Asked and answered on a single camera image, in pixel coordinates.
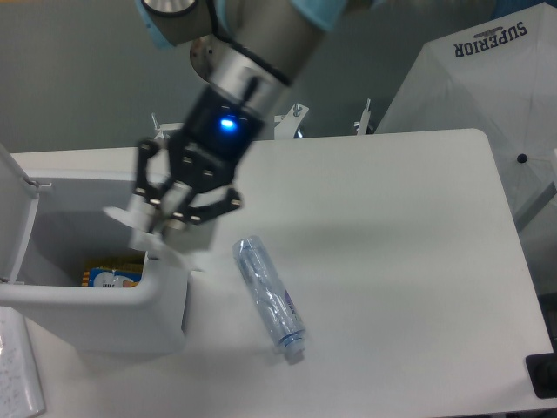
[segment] gray wall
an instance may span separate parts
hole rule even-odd
[[[311,136],[348,134],[369,97],[379,121],[422,44],[485,21],[493,5],[392,0],[345,17],[280,110],[298,100],[311,109]],[[10,152],[133,145],[152,134],[152,111],[177,122],[191,108],[204,83],[188,54],[158,51],[131,0],[0,3],[0,143]]]

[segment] blue led light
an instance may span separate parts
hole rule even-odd
[[[238,128],[238,124],[231,119],[220,119],[220,129],[225,132],[234,132]]]

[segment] plastic water bottle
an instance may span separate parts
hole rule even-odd
[[[305,349],[305,327],[263,242],[251,236],[234,244],[232,251],[272,342],[292,358]]]

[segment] robotic arm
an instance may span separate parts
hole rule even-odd
[[[170,177],[160,187],[147,179],[148,160],[159,144],[139,143],[134,227],[164,237],[240,208],[232,183],[236,166],[274,105],[346,7],[369,8],[371,2],[136,0],[157,46],[212,33],[227,47],[183,127],[167,141]],[[198,195],[219,188],[225,189],[222,199],[193,205]]]

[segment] bottle cap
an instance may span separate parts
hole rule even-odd
[[[292,358],[305,350],[304,340],[298,338],[285,347],[286,358]]]

